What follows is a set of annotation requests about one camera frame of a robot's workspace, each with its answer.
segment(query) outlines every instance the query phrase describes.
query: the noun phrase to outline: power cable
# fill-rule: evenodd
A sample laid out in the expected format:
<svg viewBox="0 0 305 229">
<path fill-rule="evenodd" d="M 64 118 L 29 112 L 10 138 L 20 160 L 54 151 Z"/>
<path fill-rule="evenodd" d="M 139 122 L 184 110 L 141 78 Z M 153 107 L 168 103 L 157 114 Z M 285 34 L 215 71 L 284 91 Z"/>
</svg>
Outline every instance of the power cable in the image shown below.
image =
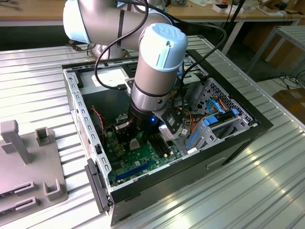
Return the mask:
<svg viewBox="0 0 305 229">
<path fill-rule="evenodd" d="M 135 32 L 137 32 L 146 22 L 147 18 L 148 18 L 148 11 L 149 11 L 149 8 L 148 8 L 148 2 L 147 0 L 144 0 L 144 6 L 145 6 L 145 14 L 144 14 L 144 18 L 143 20 L 140 22 L 140 24 L 135 27 L 133 30 L 131 30 L 130 32 L 128 32 L 127 34 L 123 35 L 122 37 L 119 37 L 118 39 L 114 40 L 113 42 L 111 42 L 109 45 L 106 46 L 105 49 L 103 49 L 103 51 L 101 52 L 101 54 L 99 55 L 99 57 L 96 59 L 96 62 L 95 62 L 95 66 L 94 66 L 94 75 L 95 75 L 95 78 L 96 80 L 104 87 L 106 88 L 109 88 L 109 89 L 116 89 L 116 90 L 125 90 L 127 87 L 126 85 L 124 84 L 120 84 L 120 85 L 117 85 L 115 87 L 112 87 L 112 86 L 108 86 L 108 85 L 105 85 L 103 84 L 103 82 L 99 79 L 98 77 L 98 66 L 99 66 L 99 62 L 100 62 L 100 59 L 101 57 L 104 55 L 104 53 L 106 53 L 113 45 L 115 45 L 116 43 L 118 43 L 119 41 L 123 40 L 124 38 L 134 34 Z"/>
</svg>

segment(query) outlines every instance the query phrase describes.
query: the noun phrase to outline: red wire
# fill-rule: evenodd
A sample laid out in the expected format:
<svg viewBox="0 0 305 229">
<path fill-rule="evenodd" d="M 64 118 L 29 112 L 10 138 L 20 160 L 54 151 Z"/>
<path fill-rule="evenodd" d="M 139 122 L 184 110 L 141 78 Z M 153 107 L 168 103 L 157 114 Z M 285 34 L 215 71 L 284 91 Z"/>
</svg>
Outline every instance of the red wire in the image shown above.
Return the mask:
<svg viewBox="0 0 305 229">
<path fill-rule="evenodd" d="M 100 122 L 101 122 L 101 125 L 102 125 L 102 137 L 103 137 L 102 141 L 103 141 L 103 144 L 104 144 L 104 124 L 103 124 L 103 121 L 102 121 L 102 117 L 101 117 L 100 113 L 98 113 L 95 109 L 93 109 L 93 108 L 90 108 L 90 109 L 93 110 L 100 119 Z"/>
</svg>

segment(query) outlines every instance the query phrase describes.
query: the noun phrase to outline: metal table surface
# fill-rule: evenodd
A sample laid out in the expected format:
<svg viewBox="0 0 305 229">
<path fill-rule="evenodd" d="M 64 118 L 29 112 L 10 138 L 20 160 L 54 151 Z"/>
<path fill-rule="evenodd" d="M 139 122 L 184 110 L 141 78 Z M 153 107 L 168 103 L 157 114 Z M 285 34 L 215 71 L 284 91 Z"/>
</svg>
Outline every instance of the metal table surface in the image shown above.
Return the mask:
<svg viewBox="0 0 305 229">
<path fill-rule="evenodd" d="M 191 36 L 189 48 L 205 54 L 211 44 Z M 109 218 L 99 214 L 84 171 L 86 159 L 61 73 L 62 64 L 85 60 L 85 53 L 67 47 L 0 52 L 0 121 L 16 119 L 21 134 L 41 126 L 54 129 L 69 193 L 65 202 L 4 229 L 108 227 Z M 114 228 L 304 228 L 304 125 L 221 52 L 207 60 L 274 127 L 232 163 Z"/>
</svg>

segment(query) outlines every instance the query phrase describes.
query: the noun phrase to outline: wooden table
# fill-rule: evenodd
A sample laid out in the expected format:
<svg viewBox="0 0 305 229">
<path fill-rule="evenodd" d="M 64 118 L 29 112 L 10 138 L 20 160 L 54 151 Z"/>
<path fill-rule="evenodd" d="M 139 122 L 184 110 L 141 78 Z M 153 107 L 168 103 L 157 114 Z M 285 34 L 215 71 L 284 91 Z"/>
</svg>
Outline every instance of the wooden table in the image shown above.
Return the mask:
<svg viewBox="0 0 305 229">
<path fill-rule="evenodd" d="M 62 11 L 66 0 L 17 0 L 23 11 L 17 11 L 0 6 L 0 26 L 39 26 L 62 25 Z M 169 14 L 189 22 L 224 22 L 228 14 L 217 13 L 210 5 L 205 7 L 188 2 L 185 7 L 169 6 Z M 259 10 L 245 12 L 236 18 L 235 25 L 223 53 L 227 54 L 242 25 L 247 21 L 284 21 L 291 20 L 297 25 L 305 15 L 294 14 L 270 17 Z"/>
</svg>

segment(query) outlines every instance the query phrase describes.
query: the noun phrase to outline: blue pcie slot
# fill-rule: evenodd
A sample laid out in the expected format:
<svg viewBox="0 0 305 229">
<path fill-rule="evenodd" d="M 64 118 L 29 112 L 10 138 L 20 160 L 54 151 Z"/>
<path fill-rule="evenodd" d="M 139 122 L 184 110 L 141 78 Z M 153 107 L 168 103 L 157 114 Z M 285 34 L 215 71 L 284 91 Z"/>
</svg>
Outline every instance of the blue pcie slot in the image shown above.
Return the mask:
<svg viewBox="0 0 305 229">
<path fill-rule="evenodd" d="M 147 162 L 147 163 L 144 164 L 144 165 L 141 165 L 141 166 L 139 166 L 139 167 L 133 168 L 132 170 L 130 170 L 130 171 L 126 172 L 126 173 L 123 173 L 123 174 L 121 174 L 121 175 L 117 175 L 117 176 L 115 177 L 115 179 L 116 179 L 116 180 L 124 179 L 124 178 L 126 178 L 126 177 L 129 177 L 129 176 L 135 174 L 135 173 L 141 172 L 141 171 L 147 169 L 148 166 L 149 166 L 152 162 L 153 162 L 153 160 Z"/>
</svg>

